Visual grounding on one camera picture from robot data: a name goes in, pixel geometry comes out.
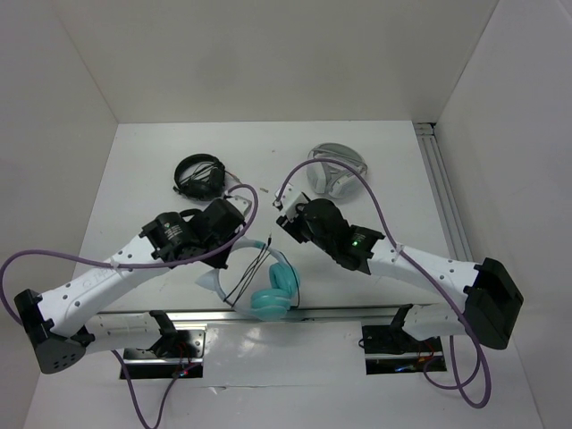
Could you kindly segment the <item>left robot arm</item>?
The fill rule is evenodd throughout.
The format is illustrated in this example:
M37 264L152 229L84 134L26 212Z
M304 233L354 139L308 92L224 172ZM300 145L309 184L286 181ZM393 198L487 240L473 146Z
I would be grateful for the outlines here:
M169 355L181 335L163 310L117 315L105 308L179 265L224 268L250 208L245 198L223 197L205 209L162 213L81 276L53 290L19 293L14 304L41 372L56 374L87 354L113 349Z

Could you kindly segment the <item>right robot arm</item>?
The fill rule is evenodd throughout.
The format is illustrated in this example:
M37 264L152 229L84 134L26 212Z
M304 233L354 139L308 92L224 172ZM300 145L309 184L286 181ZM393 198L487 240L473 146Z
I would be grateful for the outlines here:
M391 278L436 293L443 303L404 305L391 323L400 350L432 337L468 335L489 349L508 346L524 297L500 261L481 263L439 257L388 236L351 225L330 200L299 196L275 203L277 224L299 243L311 242L349 271Z

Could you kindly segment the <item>teal white cat-ear headphones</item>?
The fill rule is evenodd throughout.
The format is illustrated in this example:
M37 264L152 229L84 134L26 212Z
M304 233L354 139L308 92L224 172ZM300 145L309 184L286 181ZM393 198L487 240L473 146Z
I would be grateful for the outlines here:
M289 259L272 246L272 240L239 240L233 252L252 248L255 258L244 269L236 284L225 289L220 270L212 269L196 279L196 285L212 291L230 309L296 309L301 304L301 280Z

